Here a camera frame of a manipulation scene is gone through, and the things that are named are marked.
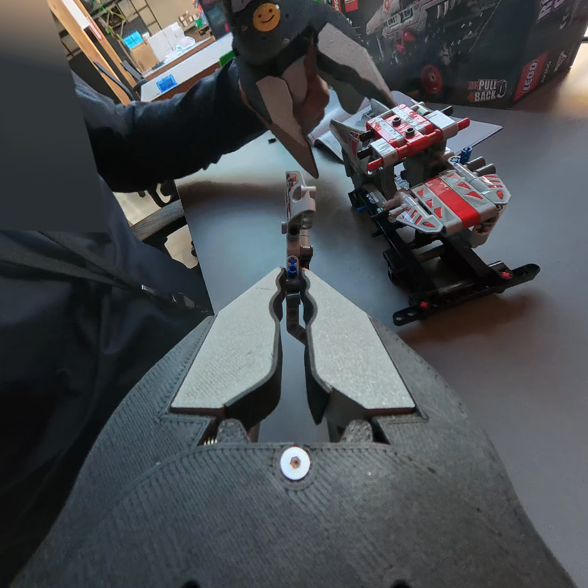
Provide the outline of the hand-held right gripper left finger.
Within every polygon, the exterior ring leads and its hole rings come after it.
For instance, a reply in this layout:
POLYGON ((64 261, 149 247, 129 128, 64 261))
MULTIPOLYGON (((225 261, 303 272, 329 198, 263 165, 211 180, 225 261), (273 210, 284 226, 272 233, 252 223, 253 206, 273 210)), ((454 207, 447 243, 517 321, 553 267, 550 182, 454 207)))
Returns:
POLYGON ((206 327, 170 403, 170 415, 233 419, 252 442, 282 389, 283 268, 275 268, 206 327))

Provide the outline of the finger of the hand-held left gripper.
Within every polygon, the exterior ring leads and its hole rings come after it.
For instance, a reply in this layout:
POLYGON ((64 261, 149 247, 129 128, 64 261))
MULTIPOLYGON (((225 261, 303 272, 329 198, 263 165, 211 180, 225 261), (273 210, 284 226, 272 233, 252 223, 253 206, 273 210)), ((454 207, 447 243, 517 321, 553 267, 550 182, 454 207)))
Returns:
POLYGON ((315 49, 318 72, 345 112, 357 113, 364 99, 377 100, 388 108, 396 106, 368 50, 346 32, 325 24, 318 32, 315 49))
POLYGON ((270 130, 298 164, 317 179, 319 172, 311 145, 293 111, 307 93, 304 60, 294 61, 281 77, 261 78, 256 86, 269 116, 270 130))

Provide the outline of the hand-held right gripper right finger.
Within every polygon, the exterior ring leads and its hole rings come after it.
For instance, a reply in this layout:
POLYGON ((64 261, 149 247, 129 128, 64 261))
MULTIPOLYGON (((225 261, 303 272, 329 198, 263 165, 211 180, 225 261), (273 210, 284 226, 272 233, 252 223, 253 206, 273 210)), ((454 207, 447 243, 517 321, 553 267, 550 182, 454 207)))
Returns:
POLYGON ((316 423, 338 442, 356 420, 413 417, 416 402, 371 317, 310 270, 302 273, 305 377, 316 423))

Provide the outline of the grey lego panel piece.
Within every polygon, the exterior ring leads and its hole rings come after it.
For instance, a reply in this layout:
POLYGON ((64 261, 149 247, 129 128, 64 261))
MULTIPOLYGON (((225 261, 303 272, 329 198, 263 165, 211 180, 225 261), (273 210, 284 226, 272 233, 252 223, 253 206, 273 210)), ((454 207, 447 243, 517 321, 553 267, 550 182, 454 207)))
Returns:
POLYGON ((316 212, 316 188, 306 185, 300 171, 286 172, 285 180, 286 220, 282 223, 282 233, 286 237, 286 329, 306 345, 306 330, 299 323, 299 306, 302 271, 309 268, 313 256, 310 231, 316 212))

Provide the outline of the red grey lego vehicle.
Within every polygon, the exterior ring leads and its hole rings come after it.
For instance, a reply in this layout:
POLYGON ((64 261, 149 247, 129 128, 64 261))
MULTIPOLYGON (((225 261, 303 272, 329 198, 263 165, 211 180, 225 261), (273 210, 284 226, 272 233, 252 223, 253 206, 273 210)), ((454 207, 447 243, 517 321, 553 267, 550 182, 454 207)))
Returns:
POLYGON ((471 147, 459 153, 448 147, 471 124, 452 113, 452 107, 387 107, 372 99, 365 121, 329 125, 353 182, 350 202, 370 214, 372 235, 386 239, 388 277, 408 294, 408 306, 393 315, 396 326, 503 293, 540 272, 533 263, 511 269, 476 254, 511 193, 494 165, 471 159, 471 147))

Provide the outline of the person's left forearm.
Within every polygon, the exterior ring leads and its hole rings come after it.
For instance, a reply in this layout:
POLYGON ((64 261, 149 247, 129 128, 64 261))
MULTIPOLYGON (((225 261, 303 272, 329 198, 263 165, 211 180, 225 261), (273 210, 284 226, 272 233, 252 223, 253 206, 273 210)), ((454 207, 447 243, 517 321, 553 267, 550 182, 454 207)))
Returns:
POLYGON ((104 192, 138 192, 184 178, 266 132, 242 99, 234 60, 187 92, 129 105, 72 76, 104 192))

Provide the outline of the black lego box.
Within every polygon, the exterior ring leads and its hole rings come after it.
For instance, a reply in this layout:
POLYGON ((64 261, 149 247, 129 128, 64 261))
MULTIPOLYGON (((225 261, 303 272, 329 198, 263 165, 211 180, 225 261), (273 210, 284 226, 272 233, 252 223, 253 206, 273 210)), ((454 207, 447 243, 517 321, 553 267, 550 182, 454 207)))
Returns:
POLYGON ((566 74, 587 1, 323 1, 347 19, 390 89, 509 108, 566 74))

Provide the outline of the lego instruction booklet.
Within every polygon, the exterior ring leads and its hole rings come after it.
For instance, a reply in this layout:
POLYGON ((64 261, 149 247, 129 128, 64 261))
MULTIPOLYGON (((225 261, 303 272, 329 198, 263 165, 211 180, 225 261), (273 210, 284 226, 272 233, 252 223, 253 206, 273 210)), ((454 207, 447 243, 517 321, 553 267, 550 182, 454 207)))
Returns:
MULTIPOLYGON (((325 116, 319 125, 307 136, 307 138, 314 148, 319 148, 326 152, 330 152, 330 160, 338 160, 340 163, 342 163, 342 148, 330 131, 329 125, 331 120, 334 119, 343 122, 348 126, 364 130, 364 123, 368 120, 368 114, 370 113, 371 103, 368 99, 363 100, 361 103, 361 109, 357 111, 357 113, 350 114, 344 111, 339 103, 339 99, 336 93, 333 89, 331 89, 325 116)), ((450 138, 447 146, 454 153, 459 153, 466 147, 476 146, 478 143, 481 143, 501 129, 502 127, 499 125, 472 121, 468 128, 459 132, 453 138, 450 138)))

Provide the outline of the person's left hand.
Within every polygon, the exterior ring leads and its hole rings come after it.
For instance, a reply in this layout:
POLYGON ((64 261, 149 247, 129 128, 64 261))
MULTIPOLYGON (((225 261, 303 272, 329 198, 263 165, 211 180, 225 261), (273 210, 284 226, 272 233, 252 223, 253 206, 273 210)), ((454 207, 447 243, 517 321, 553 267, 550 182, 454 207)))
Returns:
POLYGON ((328 84, 317 74, 314 62, 305 62, 305 75, 305 99, 293 107, 293 115, 300 125, 302 134, 308 136, 324 118, 330 92, 328 84))

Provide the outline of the white counter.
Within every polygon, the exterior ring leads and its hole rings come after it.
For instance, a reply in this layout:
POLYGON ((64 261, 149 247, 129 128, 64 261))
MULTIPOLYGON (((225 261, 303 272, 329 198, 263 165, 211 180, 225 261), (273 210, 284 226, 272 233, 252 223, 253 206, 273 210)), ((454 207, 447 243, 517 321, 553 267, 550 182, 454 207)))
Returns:
POLYGON ((228 33, 218 40, 204 41, 149 73, 139 91, 141 101, 161 101, 170 99, 178 93, 187 92, 197 81, 210 76, 221 67, 221 57, 231 51, 232 40, 232 34, 228 33), (156 81, 167 75, 173 75, 178 85, 161 94, 156 81))

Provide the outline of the stack of white boxes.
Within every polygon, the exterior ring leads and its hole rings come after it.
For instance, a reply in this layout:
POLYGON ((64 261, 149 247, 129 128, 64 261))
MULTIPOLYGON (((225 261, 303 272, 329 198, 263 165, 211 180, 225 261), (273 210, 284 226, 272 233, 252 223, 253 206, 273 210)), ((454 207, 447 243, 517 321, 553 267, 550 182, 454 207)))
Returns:
POLYGON ((145 42, 151 47, 158 61, 164 61, 174 51, 189 50, 196 45, 193 38, 184 34, 178 22, 174 22, 158 33, 149 36, 145 42))

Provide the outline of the cardboard box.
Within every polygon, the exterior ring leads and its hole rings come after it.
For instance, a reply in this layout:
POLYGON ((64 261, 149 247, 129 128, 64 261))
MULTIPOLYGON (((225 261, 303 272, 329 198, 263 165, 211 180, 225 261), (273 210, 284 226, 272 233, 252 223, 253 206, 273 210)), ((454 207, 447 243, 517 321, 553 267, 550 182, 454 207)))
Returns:
POLYGON ((140 72, 145 72, 156 67, 160 60, 154 54, 151 46, 146 43, 140 43, 130 50, 132 60, 140 72))

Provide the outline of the wooden pillar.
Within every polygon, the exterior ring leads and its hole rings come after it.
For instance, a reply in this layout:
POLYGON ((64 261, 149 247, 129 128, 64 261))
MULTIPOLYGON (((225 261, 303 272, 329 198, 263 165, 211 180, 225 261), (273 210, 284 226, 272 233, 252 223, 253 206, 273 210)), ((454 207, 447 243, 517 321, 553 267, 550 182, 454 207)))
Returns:
POLYGON ((99 47, 105 51, 113 63, 121 65, 120 59, 104 39, 89 13, 82 7, 82 3, 80 1, 48 1, 47 3, 53 15, 70 34, 122 104, 128 105, 134 101, 134 95, 121 82, 110 62, 100 52, 99 47))

